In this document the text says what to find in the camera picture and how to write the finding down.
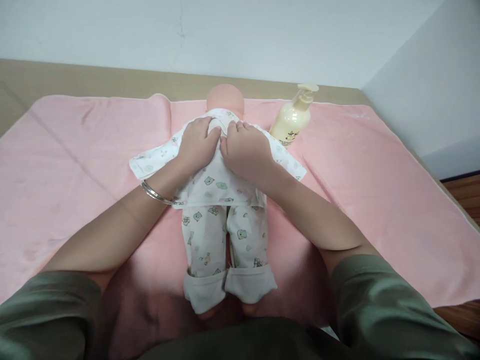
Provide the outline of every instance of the bangle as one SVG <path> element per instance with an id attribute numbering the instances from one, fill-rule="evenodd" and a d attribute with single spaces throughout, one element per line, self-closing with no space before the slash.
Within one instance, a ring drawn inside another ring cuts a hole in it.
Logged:
<path id="1" fill-rule="evenodd" d="M 167 204 L 167 205 L 173 205 L 175 204 L 174 201 L 171 201 L 171 200 L 167 200 L 166 198 L 164 198 L 163 196 L 157 194 L 146 182 L 145 182 L 145 179 L 143 179 L 141 181 L 141 188 L 148 194 L 150 195 L 152 198 L 154 198 L 155 200 L 161 202 L 161 203 L 164 203 L 164 204 Z"/>

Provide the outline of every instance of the hand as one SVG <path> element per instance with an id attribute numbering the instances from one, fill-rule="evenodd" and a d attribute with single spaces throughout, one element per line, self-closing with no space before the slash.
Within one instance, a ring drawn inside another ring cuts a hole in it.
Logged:
<path id="1" fill-rule="evenodd" d="M 199 117 L 189 123 L 181 137 L 177 161 L 191 175 L 207 166 L 214 157 L 222 130 L 215 127 L 210 131 L 211 116 Z"/>
<path id="2" fill-rule="evenodd" d="M 246 122 L 228 124 L 227 137 L 220 138 L 220 152 L 230 170 L 262 191 L 282 169 L 272 157 L 267 137 Z"/>

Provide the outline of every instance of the pink blanket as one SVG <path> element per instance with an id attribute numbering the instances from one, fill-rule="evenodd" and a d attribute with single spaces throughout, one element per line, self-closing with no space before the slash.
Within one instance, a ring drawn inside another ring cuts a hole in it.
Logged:
<path id="1" fill-rule="evenodd" d="M 268 129 L 283 100 L 245 101 L 245 120 Z M 75 231 L 138 181 L 128 161 L 165 143 L 205 101 L 47 96 L 0 139 L 0 302 Z M 368 106 L 314 103 L 289 148 L 303 183 L 337 204 L 434 307 L 480 298 L 480 235 Z M 181 211 L 169 209 L 105 294 L 110 356 L 138 355 L 199 328 L 183 295 Z M 260 316 L 326 321 L 318 253 L 273 202 L 269 247 L 278 290 Z"/>

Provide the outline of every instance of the lotion bottle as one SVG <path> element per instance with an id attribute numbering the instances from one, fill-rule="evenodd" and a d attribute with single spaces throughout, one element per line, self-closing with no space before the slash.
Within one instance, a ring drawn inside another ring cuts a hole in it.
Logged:
<path id="1" fill-rule="evenodd" d="M 300 131 L 308 125 L 309 107 L 318 90 L 319 87 L 314 84 L 299 84 L 293 100 L 285 103 L 278 112 L 275 123 L 270 128 L 270 134 L 285 148 L 288 148 Z"/>

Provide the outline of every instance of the bottle label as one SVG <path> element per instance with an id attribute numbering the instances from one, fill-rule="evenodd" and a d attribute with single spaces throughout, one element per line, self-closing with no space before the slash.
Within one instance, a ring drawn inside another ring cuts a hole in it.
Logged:
<path id="1" fill-rule="evenodd" d="M 300 133 L 300 131 L 297 131 L 297 132 L 290 131 L 288 133 L 288 135 L 285 137 L 285 140 L 284 139 L 278 139 L 278 141 L 280 141 L 280 144 L 282 144 L 282 145 L 290 145 L 291 143 L 294 142 L 295 138 L 297 137 L 297 135 L 299 133 Z"/>

